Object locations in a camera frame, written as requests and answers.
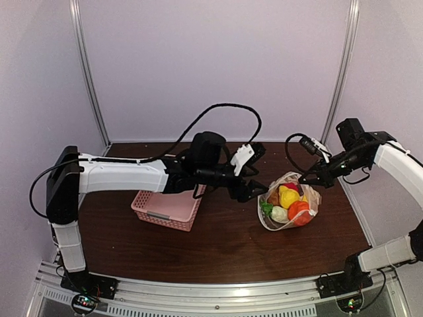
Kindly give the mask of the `white wrinkled cabbage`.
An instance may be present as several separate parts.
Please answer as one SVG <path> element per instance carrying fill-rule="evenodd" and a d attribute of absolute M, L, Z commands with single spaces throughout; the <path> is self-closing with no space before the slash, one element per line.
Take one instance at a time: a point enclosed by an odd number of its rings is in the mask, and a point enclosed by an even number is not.
<path fill-rule="evenodd" d="M 260 202 L 260 208 L 264 215 L 277 223 L 286 224 L 289 222 L 288 210 L 279 205 L 273 205 L 266 201 Z"/>

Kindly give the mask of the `orange pumpkin with leaf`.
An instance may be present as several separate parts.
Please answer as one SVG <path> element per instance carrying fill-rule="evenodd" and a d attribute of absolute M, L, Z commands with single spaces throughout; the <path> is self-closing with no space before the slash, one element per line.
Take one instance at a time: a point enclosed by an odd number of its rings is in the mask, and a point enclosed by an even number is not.
<path fill-rule="evenodd" d="M 296 227 L 302 227 L 311 222 L 313 216 L 310 214 L 309 203 L 306 201 L 293 202 L 288 209 L 288 219 L 293 221 Z"/>

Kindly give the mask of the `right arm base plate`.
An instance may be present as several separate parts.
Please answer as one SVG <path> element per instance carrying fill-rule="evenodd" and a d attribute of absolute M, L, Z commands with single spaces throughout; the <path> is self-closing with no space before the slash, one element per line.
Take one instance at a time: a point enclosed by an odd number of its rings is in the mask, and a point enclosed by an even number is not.
<path fill-rule="evenodd" d="M 322 299 L 337 297 L 361 291 L 373 285 L 369 275 L 348 276 L 345 272 L 329 275 L 323 273 L 316 280 L 317 290 Z"/>

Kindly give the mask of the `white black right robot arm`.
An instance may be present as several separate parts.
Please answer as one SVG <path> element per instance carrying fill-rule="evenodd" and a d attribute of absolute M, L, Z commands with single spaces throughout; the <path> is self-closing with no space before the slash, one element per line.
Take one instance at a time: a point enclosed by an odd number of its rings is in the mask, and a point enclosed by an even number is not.
<path fill-rule="evenodd" d="M 364 131 L 359 119 L 347 118 L 336 127 L 344 151 L 332 155 L 315 138 L 298 133 L 300 145 L 319 155 L 310 169 L 288 172 L 258 197 L 258 218 L 264 228 L 279 231 L 307 224 L 318 211 L 320 195 L 313 186 L 330 188 L 337 178 L 373 166 L 386 171 L 422 204 L 422 163 L 385 131 Z M 422 225 L 399 238 L 359 252 L 346 259 L 339 277 L 343 291 L 353 291 L 369 272 L 392 265 L 422 261 Z"/>

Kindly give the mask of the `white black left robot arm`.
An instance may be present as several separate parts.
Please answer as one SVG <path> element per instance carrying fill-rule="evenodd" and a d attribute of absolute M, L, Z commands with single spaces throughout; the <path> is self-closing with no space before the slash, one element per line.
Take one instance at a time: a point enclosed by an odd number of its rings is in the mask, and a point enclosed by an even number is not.
<path fill-rule="evenodd" d="M 41 175 L 46 180 L 46 218 L 57 238 L 65 276 L 80 293 L 89 293 L 95 279 L 87 269 L 79 232 L 79 196 L 91 192 L 147 191 L 160 194 L 192 192 L 202 198 L 204 186 L 226 188 L 231 199 L 247 202 L 268 188 L 250 180 L 258 174 L 254 163 L 266 152 L 262 143 L 241 145 L 227 161 L 223 136 L 205 131 L 194 136 L 190 147 L 177 156 L 151 158 L 96 157 L 66 147 L 56 164 Z"/>

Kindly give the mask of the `clear zip top bag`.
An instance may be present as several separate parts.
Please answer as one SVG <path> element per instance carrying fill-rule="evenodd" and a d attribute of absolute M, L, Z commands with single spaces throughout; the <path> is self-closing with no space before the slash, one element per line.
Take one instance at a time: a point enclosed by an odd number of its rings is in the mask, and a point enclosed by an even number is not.
<path fill-rule="evenodd" d="M 300 174 L 288 172 L 258 197 L 258 219 L 264 228 L 279 231 L 302 227 L 317 216 L 322 200 L 320 193 L 299 181 Z"/>

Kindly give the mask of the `yellow pear with leaf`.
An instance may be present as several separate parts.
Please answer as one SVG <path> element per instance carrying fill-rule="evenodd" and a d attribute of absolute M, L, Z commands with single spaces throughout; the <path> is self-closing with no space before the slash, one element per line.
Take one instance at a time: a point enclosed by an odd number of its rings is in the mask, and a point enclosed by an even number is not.
<path fill-rule="evenodd" d="M 297 190 L 288 188 L 286 186 L 280 186 L 278 188 L 279 196 L 280 196 L 280 205 L 284 209 L 289 209 L 289 207 L 299 201 L 300 195 Z"/>

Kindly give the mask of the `brown potato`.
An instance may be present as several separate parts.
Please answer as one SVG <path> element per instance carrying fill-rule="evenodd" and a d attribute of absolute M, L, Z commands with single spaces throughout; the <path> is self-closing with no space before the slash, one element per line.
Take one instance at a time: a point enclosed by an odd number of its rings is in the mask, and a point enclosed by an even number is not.
<path fill-rule="evenodd" d="M 268 196 L 267 202 L 272 205 L 279 205 L 280 204 L 280 196 L 278 191 L 273 191 Z"/>

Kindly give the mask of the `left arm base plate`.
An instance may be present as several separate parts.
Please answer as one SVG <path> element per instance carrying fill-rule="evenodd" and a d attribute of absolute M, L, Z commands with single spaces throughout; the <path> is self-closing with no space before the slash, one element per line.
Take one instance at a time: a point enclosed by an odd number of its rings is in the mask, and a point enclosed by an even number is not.
<path fill-rule="evenodd" d="M 112 300 L 116 294 L 118 280 L 95 275 L 86 270 L 75 273 L 65 271 L 60 286 L 90 297 Z"/>

